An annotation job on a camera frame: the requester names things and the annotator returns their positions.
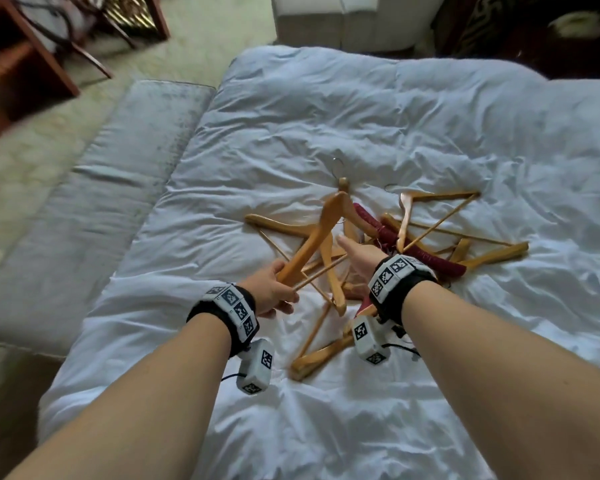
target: white bedsheet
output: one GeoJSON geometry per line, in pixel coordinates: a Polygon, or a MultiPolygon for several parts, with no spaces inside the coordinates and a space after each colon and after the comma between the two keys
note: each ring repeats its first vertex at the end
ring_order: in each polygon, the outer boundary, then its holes
{"type": "MultiPolygon", "coordinates": [[[[547,82],[497,61],[257,48],[231,65],[168,192],[84,321],[42,398],[41,439],[172,337],[214,280],[239,280],[276,256],[245,214],[315,221],[335,191],[334,157],[354,199],[376,214],[399,212],[387,184],[480,189],[446,226],[527,240],[529,256],[484,267],[454,290],[600,366],[600,81],[547,82]]],[[[433,222],[452,205],[416,206],[414,219],[433,222]]],[[[273,238],[289,252],[298,244],[273,238]]],[[[321,300],[307,287],[293,316],[262,322],[276,347],[272,384],[251,397],[232,380],[221,385],[195,478],[491,477],[407,352],[373,367],[349,349],[305,383],[287,378],[321,300]]],[[[315,346],[343,323],[332,316],[315,346]]],[[[237,368],[232,359],[226,371],[237,368]]]]}

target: person's right arm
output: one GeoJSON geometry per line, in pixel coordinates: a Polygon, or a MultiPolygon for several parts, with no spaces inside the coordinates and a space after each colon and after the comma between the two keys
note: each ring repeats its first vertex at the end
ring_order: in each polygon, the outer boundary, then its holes
{"type": "MultiPolygon", "coordinates": [[[[370,279],[384,254],[338,242],[370,279]]],[[[433,282],[402,323],[498,478],[600,479],[599,368],[433,282]]]]}

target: pile of hangers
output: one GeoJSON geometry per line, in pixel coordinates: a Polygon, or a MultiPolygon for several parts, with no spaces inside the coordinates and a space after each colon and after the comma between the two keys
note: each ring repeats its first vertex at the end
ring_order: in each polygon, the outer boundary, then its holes
{"type": "Polygon", "coordinates": [[[338,339],[326,347],[306,355],[313,339],[320,330],[322,323],[328,315],[331,307],[336,309],[339,316],[343,316],[347,309],[347,300],[362,301],[360,309],[356,313],[363,315],[376,315],[377,311],[368,298],[368,288],[365,283],[355,283],[348,281],[352,273],[346,272],[344,277],[339,278],[335,272],[335,266],[343,262],[347,256],[345,252],[333,245],[332,230],[336,224],[342,222],[344,218],[344,234],[360,242],[360,236],[357,229],[364,232],[365,242],[373,243],[382,248],[387,253],[394,251],[413,256],[424,264],[432,268],[438,275],[440,282],[450,282],[464,276],[467,272],[476,269],[483,264],[492,264],[508,259],[519,258],[526,254],[528,242],[512,244],[510,242],[499,241],[478,237],[461,232],[439,228],[440,224],[453,216],[460,209],[464,208],[469,202],[480,197],[477,191],[460,191],[446,193],[425,193],[421,191],[407,191],[400,194],[400,207],[404,211],[402,220],[398,220],[385,213],[376,220],[361,205],[353,203],[349,195],[349,182],[346,178],[338,180],[338,192],[328,197],[325,201],[320,219],[316,224],[307,225],[289,225],[284,224],[267,217],[256,214],[245,216],[245,222],[255,227],[262,238],[272,245],[280,255],[286,259],[287,264],[278,274],[278,281],[294,286],[299,290],[306,285],[313,286],[324,298],[325,306],[322,314],[315,323],[309,337],[300,349],[297,358],[289,367],[290,376],[296,380],[303,380],[314,371],[324,366],[334,356],[344,349],[353,346],[353,337],[351,334],[351,322],[348,322],[342,333],[342,338],[338,339]],[[446,216],[435,224],[429,226],[416,223],[411,220],[411,211],[415,202],[428,202],[436,200],[457,200],[463,201],[453,208],[446,216]],[[425,231],[419,236],[414,236],[409,232],[409,226],[423,228],[425,231]],[[273,242],[262,229],[270,229],[280,233],[302,237],[304,243],[296,254],[292,257],[287,256],[273,242]],[[440,232],[453,235],[459,238],[455,245],[442,250],[433,250],[422,242],[422,239],[432,232],[440,232]],[[501,248],[487,252],[482,256],[473,259],[466,259],[473,241],[488,242],[502,246],[501,248]],[[320,258],[309,262],[309,259],[316,252],[320,252],[320,258]],[[441,255],[450,253],[448,258],[441,255]],[[309,273],[321,268],[320,271],[309,277],[309,273]],[[331,297],[321,290],[314,280],[326,273],[329,287],[331,288],[331,297]]]}

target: wrist strap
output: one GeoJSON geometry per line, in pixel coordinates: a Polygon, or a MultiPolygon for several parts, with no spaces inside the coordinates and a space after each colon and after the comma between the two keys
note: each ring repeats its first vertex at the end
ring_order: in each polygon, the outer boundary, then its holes
{"type": "Polygon", "coordinates": [[[230,357],[248,350],[251,339],[260,329],[255,315],[256,302],[247,290],[240,286],[225,283],[207,291],[187,317],[187,322],[195,315],[209,313],[218,317],[231,334],[230,357]]]}
{"type": "Polygon", "coordinates": [[[402,303],[409,291],[423,281],[437,282],[430,267],[416,258],[398,254],[380,261],[369,282],[369,298],[378,309],[380,322],[402,325],[402,303]]]}

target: chair leg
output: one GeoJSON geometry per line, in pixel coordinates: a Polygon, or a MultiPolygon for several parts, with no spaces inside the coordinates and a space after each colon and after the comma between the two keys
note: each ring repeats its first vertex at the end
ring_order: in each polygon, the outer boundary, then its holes
{"type": "Polygon", "coordinates": [[[127,35],[127,33],[124,30],[122,30],[122,28],[120,28],[119,24],[115,23],[113,20],[108,19],[106,15],[102,15],[101,18],[104,20],[104,23],[108,24],[108,26],[110,26],[114,31],[116,31],[116,33],[120,35],[120,37],[122,37],[122,39],[124,39],[125,42],[129,44],[129,47],[131,47],[133,50],[137,48],[136,43],[133,40],[131,40],[131,37],[129,37],[129,35],[127,35]]]}
{"type": "Polygon", "coordinates": [[[106,75],[109,79],[113,79],[113,74],[109,71],[109,69],[107,69],[106,67],[104,67],[104,65],[102,65],[102,63],[99,60],[97,60],[93,55],[91,55],[90,53],[88,53],[85,49],[83,49],[82,47],[80,47],[75,42],[71,42],[71,48],[76,53],[78,53],[79,55],[81,55],[85,59],[87,59],[88,62],[90,62],[91,64],[95,65],[99,69],[99,71],[102,72],[104,75],[106,75]]]}

